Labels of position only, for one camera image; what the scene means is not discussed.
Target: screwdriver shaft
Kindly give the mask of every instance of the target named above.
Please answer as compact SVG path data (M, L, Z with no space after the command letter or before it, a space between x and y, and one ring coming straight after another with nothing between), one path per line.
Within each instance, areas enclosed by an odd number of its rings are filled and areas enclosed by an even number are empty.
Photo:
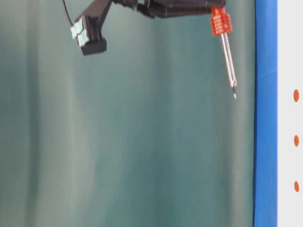
M220 34L220 39L221 39L221 43L222 43L223 53L225 56L229 83L232 88L234 98L236 99L237 96L236 96L235 88L237 87L238 82L237 82L236 75L235 75L235 69L234 69L233 61L232 61L232 52L230 49L227 33Z

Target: white panel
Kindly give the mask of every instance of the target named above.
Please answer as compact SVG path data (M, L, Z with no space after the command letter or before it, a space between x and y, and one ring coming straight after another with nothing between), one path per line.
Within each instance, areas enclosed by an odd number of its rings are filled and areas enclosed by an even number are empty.
M303 226L303 1L278 0L278 226ZM301 95L293 98L294 90ZM294 136L300 145L294 145ZM298 181L299 192L294 189Z

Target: blue edge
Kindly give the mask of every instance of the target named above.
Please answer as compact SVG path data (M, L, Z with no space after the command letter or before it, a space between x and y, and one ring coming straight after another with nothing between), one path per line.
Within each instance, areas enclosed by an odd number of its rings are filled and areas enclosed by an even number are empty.
M277 0L256 0L254 227L277 226Z

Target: teal fabric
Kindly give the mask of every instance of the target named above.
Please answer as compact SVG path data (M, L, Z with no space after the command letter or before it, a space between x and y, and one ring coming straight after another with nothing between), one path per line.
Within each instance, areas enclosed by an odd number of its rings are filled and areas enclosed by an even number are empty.
M83 57L60 1L3 2L0 226L251 227L254 3L227 11L236 102L209 15L113 4Z

